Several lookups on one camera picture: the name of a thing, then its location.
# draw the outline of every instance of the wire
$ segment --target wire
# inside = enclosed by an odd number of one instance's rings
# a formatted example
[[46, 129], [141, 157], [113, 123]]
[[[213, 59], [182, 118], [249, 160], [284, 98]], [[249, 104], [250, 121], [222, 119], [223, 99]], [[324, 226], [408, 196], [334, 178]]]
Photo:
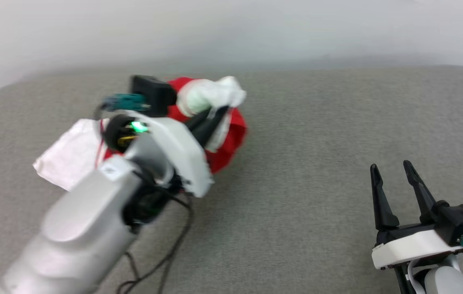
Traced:
[[163, 266], [166, 262], [168, 263], [167, 266], [166, 266], [166, 269], [164, 270], [163, 274], [162, 274], [162, 277], [161, 277], [161, 282], [160, 282], [160, 286], [159, 286], [159, 291], [158, 293], [162, 293], [162, 291], [164, 290], [164, 285], [166, 284], [166, 279], [168, 278], [168, 274], [170, 272], [170, 268], [173, 264], [173, 259], [177, 253], [177, 250], [181, 247], [182, 245], [182, 242], [184, 241], [184, 238], [186, 237], [187, 233], [190, 231], [191, 229], [191, 226], [192, 226], [192, 223], [193, 223], [193, 220], [194, 220], [194, 211], [192, 209], [192, 199], [191, 199], [191, 196], [189, 195], [186, 195], [186, 199], [187, 199], [187, 203], [181, 201], [180, 199], [178, 199], [174, 194], [172, 194], [171, 192], [169, 192], [167, 189], [165, 188], [162, 188], [160, 186], [156, 186], [155, 184], [153, 183], [149, 183], [148, 179], [146, 179], [143, 175], [141, 175], [140, 173], [137, 173], [137, 172], [134, 172], [140, 179], [142, 179], [144, 182], [146, 182], [147, 184], [151, 184], [152, 186], [154, 186], [154, 188], [160, 192], [162, 192], [164, 195], [166, 195], [167, 197], [170, 198], [170, 200], [172, 201], [175, 201], [176, 203], [180, 204], [181, 206], [183, 206], [184, 208], [187, 209], [188, 211], [188, 218], [186, 220], [186, 224], [184, 225], [184, 228], [182, 229], [182, 232], [181, 234], [179, 235], [179, 237], [177, 237], [177, 240], [175, 241], [175, 243], [173, 244], [172, 248], [170, 249], [170, 251], [168, 251], [168, 253], [166, 254], [165, 257], [163, 257], [163, 259], [161, 259], [160, 262], [158, 262], [152, 270], [150, 270], [149, 272], [147, 272], [146, 274], [144, 274], [143, 276], [135, 279], [134, 281], [125, 281], [124, 283], [121, 283], [121, 285], [119, 285], [119, 287], [117, 288], [117, 294], [129, 294], [139, 283], [141, 283], [142, 281], [144, 281], [145, 279], [147, 279], [148, 277], [150, 277], [151, 275], [153, 275], [159, 268], [161, 268], [161, 266]]
[[[188, 201], [188, 211], [190, 212], [190, 216], [191, 216], [191, 222], [193, 222], [193, 209], [192, 209], [192, 199], [190, 198], [190, 196], [187, 196], [187, 201]], [[183, 236], [182, 237], [182, 240], [179, 244], [177, 244], [177, 248], [175, 248], [173, 251], [172, 251], [172, 255], [170, 257], [170, 260], [168, 261], [168, 264], [166, 265], [166, 268], [164, 269], [164, 272], [162, 273], [162, 277], [161, 277], [161, 282], [159, 284], [159, 290], [157, 291], [157, 294], [162, 294], [162, 292], [164, 291], [164, 286], [166, 286], [166, 280], [168, 279], [168, 275], [170, 274], [170, 269], [171, 269], [171, 266], [173, 265], [173, 261], [175, 260], [175, 257], [177, 256], [177, 250], [179, 249], [179, 247], [181, 246], [181, 243], [185, 237], [185, 234], [181, 235]]]
[[119, 139], [117, 140], [117, 144], [119, 144], [119, 145], [124, 145], [125, 142], [126, 142], [127, 140], [133, 140], [133, 139], [135, 139], [136, 137], [137, 137], [137, 136], [124, 136], [124, 137], [119, 138]]
[[[98, 120], [102, 120], [102, 112], [106, 108], [106, 106], [107, 106], [106, 103], [101, 103], [98, 106], [96, 106], [95, 110], [93, 111], [93, 119], [95, 122]], [[102, 140], [102, 130], [100, 126], [97, 127], [96, 134], [98, 134]]]
[[128, 257], [135, 279], [138, 279], [140, 277], [140, 274], [139, 270], [137, 269], [137, 264], [135, 263], [135, 258], [133, 257], [132, 253], [129, 253], [128, 251], [126, 251], [124, 254], [126, 257]]

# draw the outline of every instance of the black cable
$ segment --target black cable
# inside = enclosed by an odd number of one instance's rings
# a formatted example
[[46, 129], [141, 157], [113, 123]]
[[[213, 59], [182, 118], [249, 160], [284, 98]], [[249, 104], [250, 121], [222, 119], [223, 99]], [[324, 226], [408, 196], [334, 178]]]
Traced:
[[161, 283], [160, 283], [160, 287], [159, 287], [159, 293], [161, 293], [162, 290], [164, 289], [164, 285], [166, 283], [166, 279], [168, 277], [168, 273], [169, 273], [169, 270], [170, 270], [171, 265], [173, 263], [173, 259], [175, 257], [175, 254], [177, 253], [177, 250], [181, 246], [182, 242], [184, 241], [184, 238], [186, 237], [187, 233], [189, 232], [189, 230], [190, 230], [190, 228], [192, 226], [193, 220], [194, 220], [194, 212], [193, 212], [193, 209], [192, 209], [192, 199], [191, 199], [191, 196], [187, 195], [186, 196], [187, 203], [185, 203], [185, 202], [181, 201], [180, 199], [178, 199], [177, 197], [175, 197], [175, 195], [172, 194], [171, 192], [169, 192], [167, 189], [162, 188], [160, 186], [156, 186], [154, 183], [149, 183], [148, 179], [146, 179], [140, 173], [135, 172], [135, 171], [134, 171], [134, 173], [140, 179], [142, 179], [144, 182], [154, 186], [154, 188], [156, 190], [162, 192], [164, 195], [169, 197], [170, 200], [175, 201], [178, 204], [182, 205], [188, 211], [188, 218], [186, 220], [186, 225], [184, 225], [184, 228], [183, 228], [181, 234], [179, 235], [179, 237], [177, 237], [177, 240], [173, 244], [170, 251], [168, 251], [167, 255], [163, 259], [161, 259], [161, 261], [158, 264], [156, 264], [153, 267], [153, 269], [150, 270], [149, 272], [147, 272], [145, 275], [139, 277], [138, 279], [135, 279], [134, 281], [125, 281], [124, 283], [121, 283], [121, 285], [119, 285], [119, 287], [117, 288], [117, 292], [116, 292], [117, 294], [129, 294], [139, 283], [141, 283], [142, 281], [144, 281], [145, 279], [147, 279], [148, 277], [153, 275], [161, 266], [164, 265], [164, 263], [168, 262], [167, 268], [165, 269], [165, 271], [163, 272], [163, 275], [161, 277]]
[[[193, 221], [193, 209], [192, 209], [192, 199], [190, 198], [190, 196], [187, 196], [187, 201], [188, 201], [188, 212], [190, 213], [190, 216], [189, 218], [192, 219]], [[175, 257], [177, 255], [177, 250], [179, 249], [179, 247], [181, 246], [181, 243], [182, 243], [182, 240], [181, 242], [177, 245], [177, 248], [175, 248], [173, 251], [172, 251], [172, 255], [170, 257], [170, 260], [168, 261], [168, 264], [166, 265], [166, 268], [164, 269], [164, 272], [162, 273], [162, 277], [161, 277], [161, 282], [159, 284], [159, 290], [157, 291], [157, 294], [162, 294], [162, 292], [164, 291], [164, 286], [166, 286], [166, 279], [168, 279], [168, 275], [170, 274], [170, 269], [171, 269], [171, 266], [173, 265], [173, 261], [175, 260]]]
[[128, 251], [126, 251], [124, 254], [126, 257], [128, 257], [128, 260], [130, 262], [130, 267], [132, 268], [135, 279], [138, 279], [140, 277], [140, 274], [139, 274], [139, 270], [137, 269], [137, 264], [135, 263], [135, 258], [133, 257], [132, 253], [129, 253]]

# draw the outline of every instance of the gray couch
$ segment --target gray couch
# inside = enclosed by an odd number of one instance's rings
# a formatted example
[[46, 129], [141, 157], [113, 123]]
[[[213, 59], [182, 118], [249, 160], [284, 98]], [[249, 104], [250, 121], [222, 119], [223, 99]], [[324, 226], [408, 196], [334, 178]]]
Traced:
[[[226, 74], [248, 91], [241, 111], [250, 131], [196, 201], [166, 293], [399, 292], [394, 272], [371, 261], [369, 165], [378, 164], [402, 224], [419, 216], [404, 159], [435, 198], [463, 203], [463, 67]], [[0, 275], [63, 194], [31, 164], [127, 84], [127, 75], [62, 76], [0, 89]], [[142, 232], [132, 247], [142, 271], [164, 255], [184, 218], [170, 205]], [[121, 260], [99, 293], [129, 277]], [[158, 278], [136, 293], [155, 293]]]

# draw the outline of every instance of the white wall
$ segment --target white wall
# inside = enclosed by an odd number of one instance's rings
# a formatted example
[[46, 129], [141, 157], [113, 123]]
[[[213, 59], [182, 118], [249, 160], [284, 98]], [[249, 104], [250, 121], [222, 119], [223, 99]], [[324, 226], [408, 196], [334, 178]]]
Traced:
[[39, 74], [463, 65], [463, 0], [0, 0], [0, 87]]

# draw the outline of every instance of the white cloth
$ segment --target white cloth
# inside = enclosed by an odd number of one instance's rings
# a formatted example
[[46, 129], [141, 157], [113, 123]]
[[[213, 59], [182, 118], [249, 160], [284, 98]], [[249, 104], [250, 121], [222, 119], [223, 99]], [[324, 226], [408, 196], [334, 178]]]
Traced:
[[236, 108], [246, 98], [244, 91], [234, 76], [212, 80], [192, 80], [177, 94], [177, 106], [186, 117], [192, 117], [208, 108], [229, 105]]
[[98, 121], [79, 119], [35, 160], [35, 171], [52, 184], [71, 190], [103, 159], [106, 145], [101, 145], [98, 132]]

